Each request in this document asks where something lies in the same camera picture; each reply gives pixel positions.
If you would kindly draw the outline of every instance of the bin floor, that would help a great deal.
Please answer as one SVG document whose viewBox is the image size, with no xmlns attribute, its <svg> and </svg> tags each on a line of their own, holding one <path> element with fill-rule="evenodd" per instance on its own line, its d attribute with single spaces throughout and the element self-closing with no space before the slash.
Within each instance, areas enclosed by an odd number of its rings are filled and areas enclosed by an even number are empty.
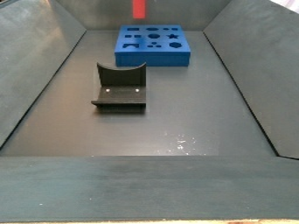
<svg viewBox="0 0 299 224">
<path fill-rule="evenodd" d="M 147 68 L 143 114 L 100 113 L 96 63 L 115 65 L 118 31 L 88 31 L 7 141 L 2 156 L 274 157 L 201 31 L 189 67 Z"/>
</svg>

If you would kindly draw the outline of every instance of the blue foam block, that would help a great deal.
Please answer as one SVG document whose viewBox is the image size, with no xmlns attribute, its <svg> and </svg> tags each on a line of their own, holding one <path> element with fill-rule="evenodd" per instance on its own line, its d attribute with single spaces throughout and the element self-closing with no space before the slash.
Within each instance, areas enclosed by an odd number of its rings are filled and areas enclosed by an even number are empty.
<svg viewBox="0 0 299 224">
<path fill-rule="evenodd" d="M 116 41 L 116 65 L 187 67 L 191 48 L 179 25 L 123 25 Z"/>
</svg>

